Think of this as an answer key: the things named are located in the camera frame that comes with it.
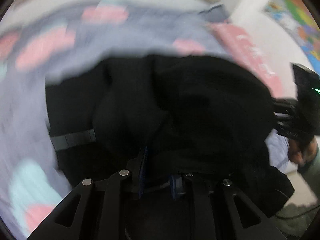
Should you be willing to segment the person's right hand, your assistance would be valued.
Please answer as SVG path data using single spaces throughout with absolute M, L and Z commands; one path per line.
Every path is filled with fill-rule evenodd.
M 304 166 L 306 163 L 311 162 L 317 155 L 318 144 L 316 137 L 313 137 L 313 139 L 307 145 L 303 145 L 302 143 L 293 139 L 289 139 L 288 143 L 289 161 L 298 166 Z

